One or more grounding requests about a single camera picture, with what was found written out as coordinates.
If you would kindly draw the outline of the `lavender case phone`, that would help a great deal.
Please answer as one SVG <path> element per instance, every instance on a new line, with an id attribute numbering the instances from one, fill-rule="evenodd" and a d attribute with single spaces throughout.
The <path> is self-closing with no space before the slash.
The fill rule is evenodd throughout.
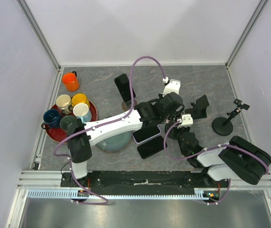
<path id="1" fill-rule="evenodd" d="M 161 129 L 158 126 L 152 126 L 134 131 L 132 133 L 132 137 L 136 144 L 141 144 L 159 136 L 160 134 Z"/>

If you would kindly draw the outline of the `black round phone stand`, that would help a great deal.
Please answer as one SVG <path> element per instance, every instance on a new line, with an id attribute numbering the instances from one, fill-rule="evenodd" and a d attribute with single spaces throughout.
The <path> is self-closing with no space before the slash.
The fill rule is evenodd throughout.
<path id="1" fill-rule="evenodd" d="M 176 124 L 177 122 L 174 122 L 174 121 L 169 121 L 168 123 L 166 123 L 165 125 L 165 133 L 168 132 L 169 128 Z M 181 129 L 178 128 L 178 125 L 175 125 L 168 133 L 168 137 L 170 139 L 173 139 L 173 140 L 177 140 L 180 136 L 181 136 L 182 132 L 181 132 Z"/>

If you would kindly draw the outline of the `black weighted phone stand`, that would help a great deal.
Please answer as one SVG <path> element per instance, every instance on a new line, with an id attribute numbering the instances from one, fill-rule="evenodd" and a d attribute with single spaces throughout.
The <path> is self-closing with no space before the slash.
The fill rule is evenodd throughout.
<path id="1" fill-rule="evenodd" d="M 225 117 L 217 117 L 212 121 L 212 129 L 213 131 L 220 136 L 228 136 L 233 132 L 233 124 L 231 120 L 235 118 L 240 112 L 244 110 L 248 110 L 250 106 L 248 104 L 243 104 L 242 100 L 235 99 L 234 104 L 236 108 L 231 112 L 227 113 L 228 118 Z"/>

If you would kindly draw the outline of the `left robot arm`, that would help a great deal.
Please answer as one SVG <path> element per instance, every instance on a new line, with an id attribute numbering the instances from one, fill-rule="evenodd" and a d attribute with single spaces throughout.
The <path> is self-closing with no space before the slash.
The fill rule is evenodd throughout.
<path id="1" fill-rule="evenodd" d="M 73 177 L 78 180 L 87 176 L 87 161 L 92 157 L 92 146 L 124 132 L 157 126 L 170 117 L 180 116 L 184 108 L 180 95 L 171 92 L 162 98 L 141 102 L 127 113 L 101 121 L 83 123 L 76 120 L 69 126 L 66 138 Z"/>

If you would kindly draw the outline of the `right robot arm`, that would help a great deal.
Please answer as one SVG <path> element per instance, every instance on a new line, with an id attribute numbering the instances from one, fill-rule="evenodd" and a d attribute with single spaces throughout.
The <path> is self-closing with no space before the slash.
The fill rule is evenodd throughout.
<path id="1" fill-rule="evenodd" d="M 176 139 L 189 164 L 197 169 L 206 168 L 214 181 L 239 178 L 257 185 L 269 172 L 271 156 L 240 136 L 216 147 L 203 148 L 194 133 L 177 128 Z"/>

